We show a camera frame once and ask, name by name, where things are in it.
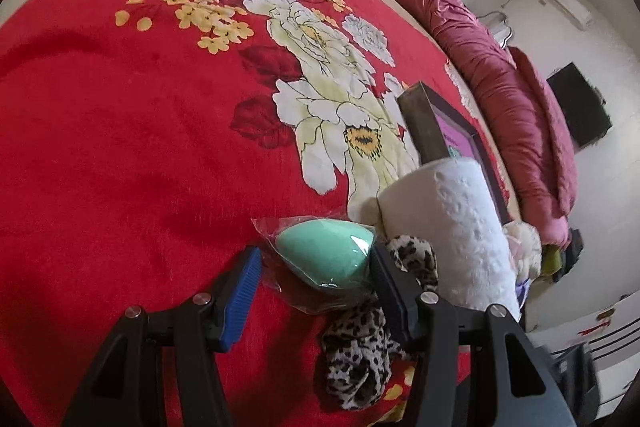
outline picture frame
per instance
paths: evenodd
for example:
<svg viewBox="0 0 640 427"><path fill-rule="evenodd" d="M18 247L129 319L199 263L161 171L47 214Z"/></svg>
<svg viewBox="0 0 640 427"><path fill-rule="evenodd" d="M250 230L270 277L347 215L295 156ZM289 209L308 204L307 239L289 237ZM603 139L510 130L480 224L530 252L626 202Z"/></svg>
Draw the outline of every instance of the picture frame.
<svg viewBox="0 0 640 427"><path fill-rule="evenodd" d="M423 82L402 93L398 106L420 155L420 165L449 157L475 159L482 167L500 222L503 225L510 222L500 184L478 129Z"/></svg>

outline leopard print scarf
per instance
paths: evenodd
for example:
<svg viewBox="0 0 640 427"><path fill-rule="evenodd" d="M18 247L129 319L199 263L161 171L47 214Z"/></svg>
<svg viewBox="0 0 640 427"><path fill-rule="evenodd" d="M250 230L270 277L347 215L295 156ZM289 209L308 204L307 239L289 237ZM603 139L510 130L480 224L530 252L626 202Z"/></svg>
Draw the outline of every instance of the leopard print scarf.
<svg viewBox="0 0 640 427"><path fill-rule="evenodd" d="M427 241L401 235L386 249L399 269L415 274L423 291L436 289L436 259ZM321 345L328 362L326 389L347 410L375 404L391 377L392 358L408 358L391 339L375 295L340 315L322 335Z"/></svg>

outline mattress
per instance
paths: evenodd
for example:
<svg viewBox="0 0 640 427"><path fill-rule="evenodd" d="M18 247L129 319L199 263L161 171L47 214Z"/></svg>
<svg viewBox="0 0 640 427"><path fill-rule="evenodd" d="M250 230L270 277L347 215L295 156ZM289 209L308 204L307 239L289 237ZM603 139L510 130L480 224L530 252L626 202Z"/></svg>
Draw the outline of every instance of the mattress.
<svg viewBox="0 0 640 427"><path fill-rule="evenodd" d="M376 190L416 166L390 100L404 82L478 126L519 215L464 82L393 0L4 0L0 75L0 375L36 427L60 423L123 309L206 288L256 239L250 217L375 221ZM258 290L218 358L235 425L402 410L402 366L361 412L316 392L325 326Z"/></svg>

